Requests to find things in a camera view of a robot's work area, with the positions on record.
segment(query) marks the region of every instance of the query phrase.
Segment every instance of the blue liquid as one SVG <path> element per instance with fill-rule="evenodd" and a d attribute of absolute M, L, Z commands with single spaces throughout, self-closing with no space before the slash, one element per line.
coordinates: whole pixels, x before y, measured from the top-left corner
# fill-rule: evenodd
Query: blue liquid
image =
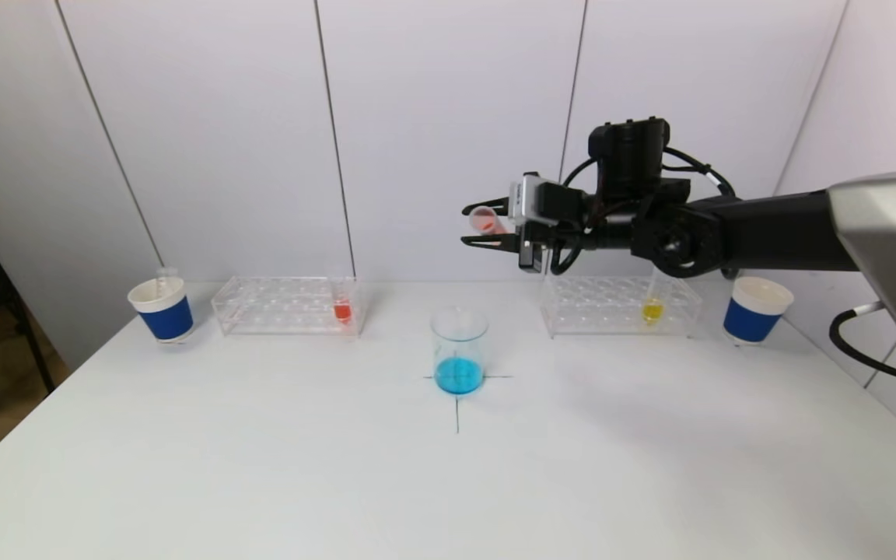
<path fill-rule="evenodd" d="M 434 380 L 448 393 L 472 393 L 483 383 L 483 368 L 469 358 L 448 358 L 435 368 Z"/>

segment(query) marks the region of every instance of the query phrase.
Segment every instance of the black line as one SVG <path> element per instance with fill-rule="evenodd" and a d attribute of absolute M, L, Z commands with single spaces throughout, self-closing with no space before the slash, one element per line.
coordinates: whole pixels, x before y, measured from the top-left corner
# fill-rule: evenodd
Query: black line
<path fill-rule="evenodd" d="M 583 0 L 583 21 L 579 22 L 579 45 L 576 45 L 576 66 L 572 70 L 572 92 L 569 92 L 569 112 L 565 114 L 565 137 L 562 138 L 562 160 L 558 162 L 558 180 L 565 167 L 565 146 L 569 143 L 569 124 L 572 123 L 572 100 L 576 98 L 576 77 L 579 75 L 579 55 L 583 52 L 583 31 L 586 29 L 586 8 L 590 0 Z"/>
<path fill-rule="evenodd" d="M 92 86 L 89 85 L 89 77 L 85 74 L 85 67 L 82 66 L 82 57 L 79 57 L 78 49 L 75 49 L 75 40 L 72 39 L 71 29 L 68 28 L 68 19 L 65 18 L 65 11 L 61 9 L 61 0 L 54 0 L 54 7 L 57 8 L 58 15 L 61 17 L 61 25 L 64 26 L 65 36 L 68 37 L 68 46 L 71 46 L 72 53 L 75 55 L 75 63 L 78 64 L 79 73 L 82 73 L 82 81 L 85 82 L 85 89 L 89 91 L 89 99 L 92 100 L 92 106 L 96 108 L 96 115 L 99 117 L 99 123 L 103 125 L 106 141 L 110 143 L 110 149 L 113 150 L 113 157 L 117 160 L 117 166 L 120 167 L 120 174 L 124 177 L 124 183 L 127 184 L 127 191 L 131 194 L 131 201 L 134 202 L 134 206 L 136 210 L 138 210 L 140 222 L 143 224 L 143 230 L 147 233 L 147 239 L 150 240 L 150 246 L 154 249 L 154 255 L 157 256 L 157 262 L 159 262 L 161 266 L 164 266 L 164 259 L 161 258 L 161 252 L 157 250 L 157 243 L 154 242 L 154 236 L 150 233 L 150 227 L 147 226 L 147 220 L 143 217 L 142 210 L 140 210 L 140 203 L 138 202 L 138 199 L 136 199 L 134 188 L 131 187 L 131 180 L 127 177 L 127 170 L 124 169 L 124 163 L 120 159 L 120 153 L 117 153 L 117 146 L 113 143 L 113 135 L 110 135 L 110 128 L 106 126 L 106 120 L 103 118 L 103 111 L 99 110 L 99 102 L 96 101 L 96 94 L 93 93 Z"/>
<path fill-rule="evenodd" d="M 817 99 L 818 90 L 821 89 L 821 83 L 825 79 L 825 73 L 828 70 L 828 63 L 831 61 L 831 54 L 835 52 L 835 43 L 838 42 L 838 36 L 842 34 L 842 23 L 845 21 L 845 14 L 849 11 L 849 3 L 842 5 L 842 14 L 838 16 L 838 25 L 835 26 L 835 34 L 832 35 L 831 43 L 828 44 L 828 53 L 825 53 L 824 63 L 821 64 L 821 71 L 818 72 L 818 81 L 814 83 L 814 89 L 811 91 L 811 97 L 807 100 L 807 108 L 804 110 L 803 116 L 800 118 L 800 126 L 797 127 L 797 134 L 793 136 L 793 143 L 790 145 L 790 151 L 786 153 L 786 160 L 783 160 L 783 168 L 779 171 L 779 177 L 776 178 L 776 186 L 772 188 L 772 195 L 776 195 L 776 189 L 783 184 L 786 178 L 786 171 L 790 168 L 790 162 L 793 160 L 794 150 L 797 150 L 797 143 L 800 143 L 800 136 L 804 133 L 804 125 L 807 118 L 814 109 L 814 102 Z"/>
<path fill-rule="evenodd" d="M 324 28 L 320 24 L 320 4 L 313 0 L 313 13 L 317 14 L 317 38 L 320 39 L 320 61 L 324 63 L 324 88 L 327 88 L 327 110 L 331 112 L 331 134 L 334 136 L 334 157 L 338 160 L 338 182 L 341 184 L 341 206 L 345 209 L 345 232 L 348 234 L 348 255 L 352 258 L 352 276 L 355 272 L 355 248 L 352 246 L 352 223 L 348 220 L 348 198 L 345 196 L 345 174 L 341 171 L 341 150 L 338 149 L 338 123 L 334 120 L 334 101 L 331 99 L 331 77 L 327 73 L 327 54 L 324 53 Z"/>
<path fill-rule="evenodd" d="M 896 350 L 896 341 L 894 344 L 890 345 L 890 350 L 887 351 L 887 354 L 884 356 L 884 359 L 881 359 L 881 364 L 886 364 L 888 359 L 890 359 L 890 355 L 894 354 Z M 869 389 L 870 384 L 873 383 L 873 380 L 877 379 L 877 376 L 880 375 L 880 371 L 878 369 L 874 369 L 873 373 L 870 374 L 870 379 L 866 380 L 866 383 L 863 384 L 863 389 Z"/>

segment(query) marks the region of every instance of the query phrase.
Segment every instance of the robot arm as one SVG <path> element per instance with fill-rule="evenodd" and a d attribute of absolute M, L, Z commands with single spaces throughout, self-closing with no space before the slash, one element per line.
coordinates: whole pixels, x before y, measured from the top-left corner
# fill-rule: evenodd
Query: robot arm
<path fill-rule="evenodd" d="M 654 117 L 597 128 L 587 160 L 597 164 L 596 194 L 570 188 L 569 180 L 556 184 L 526 173 L 509 198 L 480 204 L 511 217 L 516 233 L 462 242 L 516 252 L 529 272 L 540 272 L 544 249 L 558 249 L 552 251 L 554 274 L 568 270 L 580 251 L 597 249 L 629 249 L 678 278 L 719 268 L 857 270 L 835 234 L 825 191 L 687 202 L 689 180 L 661 177 L 668 131 L 666 121 Z M 558 258 L 562 249 L 569 249 L 565 260 Z"/>
<path fill-rule="evenodd" d="M 840 314 L 831 339 L 846 354 L 896 376 L 842 340 L 842 323 L 886 308 L 896 321 L 896 174 L 840 184 L 827 191 L 741 201 L 710 166 L 670 149 L 661 118 L 605 124 L 590 134 L 590 159 L 563 184 L 525 173 L 508 198 L 487 205 L 507 215 L 516 232 L 463 237 L 474 247 L 518 254 L 518 265 L 541 272 L 551 249 L 552 274 L 562 274 L 582 251 L 627 249 L 677 278 L 716 269 L 860 270 L 881 302 Z M 691 165 L 667 167 L 663 152 Z M 597 165 L 597 191 L 569 186 Z M 662 170 L 708 174 L 722 194 L 689 202 L 690 181 Z"/>

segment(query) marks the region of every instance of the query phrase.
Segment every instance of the yellow liquid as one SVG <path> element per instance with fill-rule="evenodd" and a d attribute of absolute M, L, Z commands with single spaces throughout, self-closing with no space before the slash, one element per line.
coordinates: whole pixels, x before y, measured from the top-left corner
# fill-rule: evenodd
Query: yellow liquid
<path fill-rule="evenodd" d="M 655 325 L 662 317 L 662 300 L 649 298 L 645 300 L 645 304 L 641 306 L 641 318 L 645 320 L 648 326 Z"/>

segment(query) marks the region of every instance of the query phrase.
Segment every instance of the black cable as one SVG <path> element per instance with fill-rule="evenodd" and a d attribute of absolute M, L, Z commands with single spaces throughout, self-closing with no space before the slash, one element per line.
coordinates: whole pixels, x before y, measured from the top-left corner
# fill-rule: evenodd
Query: black cable
<path fill-rule="evenodd" d="M 569 254 L 565 256 L 565 259 L 562 259 L 562 262 L 558 262 L 563 244 L 562 241 L 555 241 L 555 245 L 551 249 L 551 266 L 548 268 L 550 268 L 551 273 L 555 274 L 555 276 L 565 274 L 565 271 L 569 270 L 572 263 L 576 262 L 576 258 L 579 258 L 579 253 L 583 252 L 583 245 L 577 241 L 575 245 L 572 245 L 572 249 L 569 249 Z"/>
<path fill-rule="evenodd" d="M 592 166 L 594 163 L 597 163 L 597 160 L 593 157 L 587 159 L 586 162 L 580 163 L 574 170 L 572 170 L 572 173 L 569 174 L 569 177 L 566 177 L 565 180 L 562 181 L 562 186 L 569 187 L 569 184 L 572 183 L 572 180 L 575 180 L 576 175 L 579 175 L 583 170 L 585 170 L 588 166 Z"/>
<path fill-rule="evenodd" d="M 693 166 L 662 166 L 664 171 L 687 171 L 687 173 L 697 173 L 697 167 Z"/>
<path fill-rule="evenodd" d="M 856 348 L 849 346 L 849 343 L 843 339 L 842 334 L 838 332 L 839 327 L 841 327 L 843 323 L 850 319 L 856 319 L 856 317 L 859 317 L 859 313 L 856 312 L 856 309 L 850 309 L 849 311 L 839 313 L 839 315 L 835 316 L 835 319 L 832 319 L 831 326 L 828 327 L 828 337 L 831 339 L 831 343 L 835 344 L 835 347 L 839 348 L 839 350 L 842 350 L 843 354 L 848 355 L 849 358 L 855 359 L 857 362 L 860 362 L 860 364 L 870 366 L 870 368 L 874 368 L 878 372 L 883 372 L 889 376 L 895 376 L 896 378 L 896 368 L 882 364 L 882 362 L 878 362 L 876 359 L 870 358 L 868 355 L 856 350 Z"/>
<path fill-rule="evenodd" d="M 668 153 L 668 155 L 670 155 L 670 156 L 679 157 L 679 159 L 684 160 L 684 162 L 686 162 L 686 163 L 690 163 L 690 166 L 694 167 L 693 171 L 695 173 L 700 173 L 700 174 L 705 174 L 705 175 L 707 173 L 710 173 L 710 174 L 714 175 L 715 179 L 718 180 L 718 182 L 720 183 L 718 185 L 718 191 L 721 191 L 721 194 L 724 194 L 725 196 L 735 196 L 735 189 L 733 189 L 732 184 L 730 184 L 730 182 L 728 182 L 728 180 L 726 180 L 725 175 L 722 175 L 721 173 L 718 173 L 718 171 L 711 169 L 711 166 L 709 166 L 707 163 L 701 163 L 699 159 L 696 159 L 696 157 L 690 156 L 685 152 L 680 152 L 679 149 L 669 148 L 669 146 L 666 146 L 666 148 L 663 149 L 663 152 Z M 669 171 L 686 170 L 686 169 L 672 169 L 672 167 L 669 167 L 669 166 L 663 166 L 663 169 L 669 170 Z"/>

